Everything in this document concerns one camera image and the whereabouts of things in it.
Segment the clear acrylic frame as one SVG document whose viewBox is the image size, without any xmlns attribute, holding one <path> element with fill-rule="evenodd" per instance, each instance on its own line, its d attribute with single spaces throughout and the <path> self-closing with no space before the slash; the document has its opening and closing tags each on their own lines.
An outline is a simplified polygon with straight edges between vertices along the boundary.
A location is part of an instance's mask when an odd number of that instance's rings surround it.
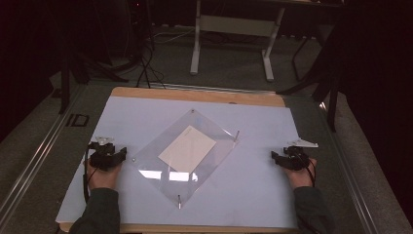
<svg viewBox="0 0 413 234">
<path fill-rule="evenodd" d="M 181 208 L 238 144 L 237 135 L 230 134 L 200 111 L 194 109 L 195 113 L 191 113 L 191 110 L 131 157 L 136 159 L 136 162 L 131 160 L 136 170 L 173 204 L 177 206 L 177 195 L 181 196 Z M 188 126 L 193 126 L 212 138 L 216 144 L 192 173 L 181 173 L 175 171 L 158 156 Z"/>
</svg>

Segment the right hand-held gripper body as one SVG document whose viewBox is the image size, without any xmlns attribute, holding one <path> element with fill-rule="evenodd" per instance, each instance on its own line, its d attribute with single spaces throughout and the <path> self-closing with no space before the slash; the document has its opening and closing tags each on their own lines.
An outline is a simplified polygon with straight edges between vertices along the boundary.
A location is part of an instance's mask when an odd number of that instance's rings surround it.
<svg viewBox="0 0 413 234">
<path fill-rule="evenodd" d="M 287 144 L 288 147 L 283 149 L 286 157 L 284 158 L 282 166 L 293 171 L 300 171 L 310 165 L 310 158 L 304 152 L 305 148 L 317 148 L 319 146 L 317 143 L 302 138 L 289 141 Z"/>
</svg>

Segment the aluminium rail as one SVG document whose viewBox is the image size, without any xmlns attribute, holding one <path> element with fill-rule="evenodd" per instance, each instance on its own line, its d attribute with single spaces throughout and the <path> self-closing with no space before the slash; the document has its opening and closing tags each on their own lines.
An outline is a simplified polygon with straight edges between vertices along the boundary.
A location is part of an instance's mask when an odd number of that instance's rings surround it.
<svg viewBox="0 0 413 234">
<path fill-rule="evenodd" d="M 0 231 L 19 206 L 85 89 L 85 85 L 73 89 L 62 113 L 60 99 L 47 97 L 0 143 Z"/>
<path fill-rule="evenodd" d="M 326 116 L 328 108 L 322 102 L 318 105 L 319 114 L 321 119 Z M 348 195 L 352 201 L 354 210 L 357 212 L 357 218 L 360 225 L 362 226 L 364 234 L 378 234 L 378 229 L 376 224 L 371 216 L 371 212 L 368 209 L 368 206 L 365 202 L 365 199 L 361 193 L 361 190 L 357 184 L 357 179 L 351 168 L 351 164 L 348 161 L 347 155 L 342 147 L 342 144 L 338 136 L 332 132 L 329 125 L 323 119 L 323 127 L 328 134 L 328 137 L 331 139 L 331 147 L 334 148 L 335 157 L 337 161 L 337 166 L 342 180 L 346 186 Z"/>
</svg>

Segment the cream paper card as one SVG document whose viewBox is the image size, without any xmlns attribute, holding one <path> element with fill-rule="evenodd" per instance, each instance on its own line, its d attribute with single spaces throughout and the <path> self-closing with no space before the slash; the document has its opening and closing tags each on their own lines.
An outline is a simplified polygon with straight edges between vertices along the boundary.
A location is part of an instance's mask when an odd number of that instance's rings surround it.
<svg viewBox="0 0 413 234">
<path fill-rule="evenodd" d="M 158 158 L 177 172 L 192 173 L 215 144 L 215 140 L 188 126 Z"/>
</svg>

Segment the person's left hand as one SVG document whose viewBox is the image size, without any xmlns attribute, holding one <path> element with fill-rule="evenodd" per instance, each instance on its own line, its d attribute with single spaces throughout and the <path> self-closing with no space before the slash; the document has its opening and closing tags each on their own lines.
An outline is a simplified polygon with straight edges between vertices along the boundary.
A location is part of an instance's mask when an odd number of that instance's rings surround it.
<svg viewBox="0 0 413 234">
<path fill-rule="evenodd" d="M 90 162 L 87 162 L 87 167 L 87 183 L 90 190 L 97 188 L 116 189 L 117 179 L 122 165 L 111 168 L 109 171 L 92 167 Z"/>
</svg>

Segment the person's right hand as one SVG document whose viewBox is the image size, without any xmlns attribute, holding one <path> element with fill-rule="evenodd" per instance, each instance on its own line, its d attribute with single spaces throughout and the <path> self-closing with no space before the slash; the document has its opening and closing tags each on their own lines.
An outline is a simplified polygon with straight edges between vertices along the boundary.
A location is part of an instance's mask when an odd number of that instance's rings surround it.
<svg viewBox="0 0 413 234">
<path fill-rule="evenodd" d="M 310 164 L 306 169 L 300 171 L 292 171 L 284 169 L 290 185 L 293 189 L 298 187 L 314 187 L 316 184 L 316 165 L 317 160 L 310 158 Z"/>
</svg>

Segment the black tripod stand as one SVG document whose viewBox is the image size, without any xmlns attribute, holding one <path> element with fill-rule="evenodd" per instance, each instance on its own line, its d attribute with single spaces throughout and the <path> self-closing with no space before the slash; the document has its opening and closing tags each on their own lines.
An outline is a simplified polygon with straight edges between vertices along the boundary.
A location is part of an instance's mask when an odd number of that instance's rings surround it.
<svg viewBox="0 0 413 234">
<path fill-rule="evenodd" d="M 70 75 L 78 83 L 87 84 L 87 65 L 110 80 L 125 82 L 100 65 L 110 64 L 111 60 L 96 0 L 45 0 L 45 10 L 51 17 L 52 33 L 61 54 L 60 114 L 70 103 Z"/>
</svg>

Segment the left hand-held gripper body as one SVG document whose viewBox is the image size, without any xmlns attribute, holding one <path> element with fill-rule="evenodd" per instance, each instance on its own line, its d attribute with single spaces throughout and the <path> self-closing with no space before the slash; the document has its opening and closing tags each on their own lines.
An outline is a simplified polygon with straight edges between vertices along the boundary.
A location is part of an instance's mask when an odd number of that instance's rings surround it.
<svg viewBox="0 0 413 234">
<path fill-rule="evenodd" d="M 92 141 L 89 149 L 93 149 L 94 153 L 90 156 L 90 165 L 104 171 L 116 167 L 119 162 L 115 156 L 115 145 L 112 143 L 113 138 L 98 136 L 96 141 Z"/>
</svg>

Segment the white metal desk frame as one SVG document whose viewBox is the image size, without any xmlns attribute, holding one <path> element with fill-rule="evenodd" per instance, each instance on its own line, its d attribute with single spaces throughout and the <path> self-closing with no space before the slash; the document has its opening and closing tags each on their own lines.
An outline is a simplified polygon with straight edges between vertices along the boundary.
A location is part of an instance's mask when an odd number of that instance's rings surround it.
<svg viewBox="0 0 413 234">
<path fill-rule="evenodd" d="M 195 36 L 190 74 L 197 75 L 199 73 L 201 33 L 230 33 L 266 37 L 268 39 L 267 47 L 261 51 L 265 77 L 268 82 L 275 80 L 270 55 L 279 35 L 285 11 L 298 7 L 340 8 L 346 4 L 346 0 L 245 0 L 247 3 L 269 4 L 276 8 L 275 18 L 264 20 L 204 15 L 202 13 L 202 3 L 204 1 L 206 0 L 196 0 Z"/>
</svg>

